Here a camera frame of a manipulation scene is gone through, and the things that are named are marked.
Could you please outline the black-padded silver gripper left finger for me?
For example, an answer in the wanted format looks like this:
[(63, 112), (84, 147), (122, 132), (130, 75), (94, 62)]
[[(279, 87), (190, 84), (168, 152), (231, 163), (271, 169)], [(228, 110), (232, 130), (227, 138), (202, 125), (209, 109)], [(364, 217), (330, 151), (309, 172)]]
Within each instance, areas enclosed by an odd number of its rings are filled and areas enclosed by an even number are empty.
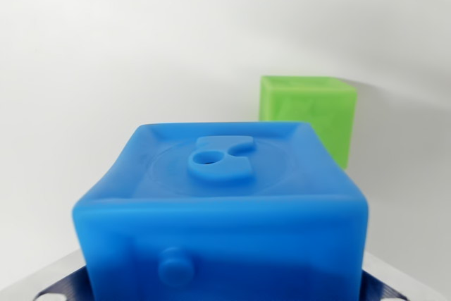
[(5, 288), (5, 300), (37, 300), (49, 294), (53, 300), (94, 299), (81, 250)]

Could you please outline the black-padded silver gripper right finger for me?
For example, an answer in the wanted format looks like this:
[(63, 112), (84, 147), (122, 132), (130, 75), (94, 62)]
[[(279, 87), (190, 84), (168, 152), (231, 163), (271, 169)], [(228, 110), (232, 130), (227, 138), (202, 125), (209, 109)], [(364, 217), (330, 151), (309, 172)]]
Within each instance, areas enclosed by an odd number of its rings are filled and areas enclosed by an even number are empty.
[(424, 285), (378, 257), (364, 253), (360, 300), (446, 300)]

